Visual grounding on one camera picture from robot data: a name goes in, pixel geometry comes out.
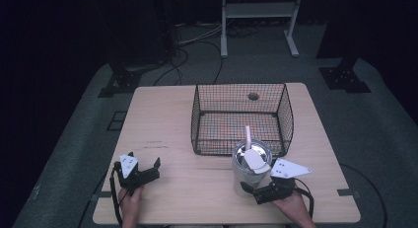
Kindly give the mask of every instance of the gray floor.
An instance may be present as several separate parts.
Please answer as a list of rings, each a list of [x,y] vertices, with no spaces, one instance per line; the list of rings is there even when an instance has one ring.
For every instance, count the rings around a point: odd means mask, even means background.
[[[260,28],[246,38],[229,38],[229,56],[223,60],[217,83],[287,83],[307,85],[314,105],[340,163],[363,173],[382,194],[387,227],[418,224],[418,127],[405,112],[379,72],[363,60],[355,72],[372,93],[347,94],[328,90],[318,67],[335,66],[339,59],[315,59],[325,26],[299,26],[294,38],[299,58],[290,55],[283,37],[285,27]],[[181,39],[195,38],[207,29],[182,27]],[[219,38],[208,38],[219,46]],[[182,85],[211,84],[221,58],[207,43],[183,47],[187,61],[179,67]],[[185,54],[178,52],[179,64]],[[166,65],[142,76],[140,86],[152,86],[171,68]],[[98,69],[57,143],[37,190],[29,197],[15,227],[77,227],[83,211],[102,186],[117,143],[118,131],[107,131],[114,112],[127,111],[132,94],[98,98],[111,76],[108,65]],[[179,84],[175,71],[158,85]],[[318,227],[383,227],[383,208],[372,186],[357,172],[342,167],[362,218],[356,224],[318,224]],[[91,201],[81,227],[99,227],[93,220],[96,203]]]

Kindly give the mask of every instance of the cable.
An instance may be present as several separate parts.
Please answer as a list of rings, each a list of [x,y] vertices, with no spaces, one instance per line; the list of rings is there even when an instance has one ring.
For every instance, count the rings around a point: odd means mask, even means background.
[[[308,210],[308,213],[310,214],[310,217],[314,217],[314,197],[310,192],[307,192],[305,190],[302,190],[301,188],[294,188],[293,190],[297,191],[298,193],[306,196],[310,199],[310,208]]]
[[[221,57],[221,49],[218,47],[218,45],[216,45],[215,43],[209,42],[209,41],[194,41],[194,42],[185,44],[184,46],[191,45],[191,44],[194,44],[194,43],[207,43],[207,44],[210,44],[210,45],[214,46],[218,50],[219,56],[220,56],[220,59],[221,59],[221,64],[219,66],[218,73],[216,74],[216,77],[215,77],[215,79],[213,80],[213,83],[212,83],[212,84],[216,84],[216,81],[218,80],[218,77],[221,74],[222,66],[224,65],[224,59]]]
[[[304,187],[307,189],[307,191],[311,194],[310,188],[304,182],[302,182],[298,178],[295,178],[295,180],[299,181],[302,185],[304,185]]]
[[[255,26],[254,28],[255,28],[255,31],[253,32],[250,29],[242,28],[240,26],[231,27],[230,29],[227,30],[227,36],[229,38],[246,38],[246,37],[249,37],[251,35],[255,35],[259,32],[258,26]]]
[[[98,182],[98,184],[96,185],[96,187],[95,187],[95,189],[93,190],[93,192],[92,192],[92,194],[95,194],[96,193],[96,191],[98,190],[98,188],[99,188],[99,186],[102,184],[102,181],[105,179],[105,176],[107,175],[107,172],[105,172],[104,173],[104,175],[102,176],[102,178],[99,180],[99,182]],[[77,227],[81,227],[81,225],[83,224],[83,220],[84,220],[84,217],[86,216],[86,213],[87,213],[87,208],[89,208],[89,205],[90,205],[90,202],[91,202],[92,200],[91,199],[89,199],[89,201],[87,202],[87,204],[86,204],[86,206],[84,207],[84,211],[83,211],[83,214],[82,214],[82,216],[81,216],[81,218],[80,218],[80,221],[79,221],[79,224],[78,224],[78,226]]]
[[[219,22],[215,22],[215,23],[195,23],[192,24],[193,27],[197,27],[197,28],[201,28],[201,29],[212,29],[213,26],[219,26],[221,25]]]
[[[128,190],[126,191],[125,195],[122,197],[122,199],[119,202],[119,206],[121,205],[121,203],[123,202],[123,200],[125,199],[125,197],[128,195]]]
[[[185,50],[183,50],[183,49],[181,49],[181,48],[179,48],[178,49],[179,51],[182,51],[183,53],[185,53],[185,59],[181,62],[181,64],[179,64],[179,65],[174,65],[173,64],[173,68],[171,68],[171,69],[169,69],[169,70],[167,70],[165,73],[163,73],[155,82],[154,82],[154,85],[153,86],[157,86],[157,83],[166,75],[166,74],[168,74],[168,73],[170,73],[171,71],[173,71],[173,70],[175,70],[175,69],[178,69],[179,68],[179,66],[181,66],[182,64],[184,64],[186,61],[187,61],[187,59],[188,59],[188,53],[187,53],[187,51],[185,51]]]
[[[182,74],[182,72],[178,69],[178,66],[175,66],[174,64],[172,64],[172,66],[175,68],[175,70],[177,71],[177,76],[178,76],[178,79],[174,82],[174,85],[177,85],[177,82],[179,82],[180,83],[180,86],[182,85],[182,82],[181,82],[181,79],[182,79],[182,77],[183,77],[183,74]]]
[[[185,41],[178,41],[177,44],[178,45],[184,45],[184,44],[189,44],[189,43],[194,42],[194,41],[201,40],[203,38],[209,38],[210,36],[213,36],[214,34],[218,33],[220,30],[221,30],[221,25],[216,27],[214,30],[211,30],[211,31],[209,31],[205,34],[200,35],[197,38],[192,38],[192,39],[185,40]]]
[[[373,188],[373,190],[375,190],[375,192],[376,192],[376,194],[378,195],[378,197],[379,197],[379,200],[380,200],[380,202],[381,202],[381,205],[382,205],[382,209],[383,209],[383,228],[385,228],[386,227],[386,225],[387,225],[387,210],[386,210],[386,205],[384,204],[384,200],[383,200],[383,197],[382,197],[382,195],[381,195],[381,193],[378,191],[378,188],[375,186],[375,184],[373,184],[372,183],[372,181],[371,180],[369,180],[369,178],[367,178],[363,173],[361,173],[359,170],[357,170],[357,169],[355,169],[355,168],[353,168],[353,167],[351,167],[351,166],[348,166],[348,165],[346,165],[346,164],[343,164],[343,163],[339,163],[339,165],[340,166],[342,166],[342,167],[346,167],[346,168],[348,168],[348,169],[351,169],[352,171],[354,171],[354,172],[356,172],[357,174],[359,174],[360,176],[362,176],[371,186],[372,186],[372,188]]]

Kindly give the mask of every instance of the dark background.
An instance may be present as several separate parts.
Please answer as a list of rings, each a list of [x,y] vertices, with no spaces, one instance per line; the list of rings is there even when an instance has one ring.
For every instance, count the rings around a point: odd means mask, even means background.
[[[220,21],[221,0],[170,1],[172,24]],[[0,2],[0,203],[10,226],[108,49],[153,62],[170,45],[161,0]],[[417,0],[302,0],[298,22],[328,22],[317,57],[354,46],[418,121],[417,14]]]

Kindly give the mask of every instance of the wooden table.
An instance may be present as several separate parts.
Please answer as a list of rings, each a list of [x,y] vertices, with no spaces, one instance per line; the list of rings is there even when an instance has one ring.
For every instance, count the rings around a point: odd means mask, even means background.
[[[308,89],[287,84],[294,114],[294,135],[284,159],[313,170],[300,176],[314,197],[315,223],[354,223],[360,213],[348,189]],[[257,205],[233,190],[231,157],[198,156],[190,142],[195,86],[140,87],[135,91],[102,191],[120,154],[133,152],[139,170],[161,158],[161,177],[145,186],[142,224],[279,224],[289,220],[273,205]],[[263,183],[268,184],[267,177]],[[93,216],[98,224],[117,224],[111,197],[100,197]]]

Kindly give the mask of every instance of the white metal shelf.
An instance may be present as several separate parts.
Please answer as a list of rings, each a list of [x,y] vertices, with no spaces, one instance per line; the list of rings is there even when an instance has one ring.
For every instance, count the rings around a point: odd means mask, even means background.
[[[228,56],[227,47],[227,19],[230,18],[278,18],[290,17],[289,29],[284,31],[286,42],[289,45],[293,57],[298,57],[299,52],[293,41],[293,29],[299,12],[301,0],[282,3],[231,3],[222,0],[222,34],[221,56]]]
[[[293,6],[293,2],[227,4],[226,18],[292,17]]]

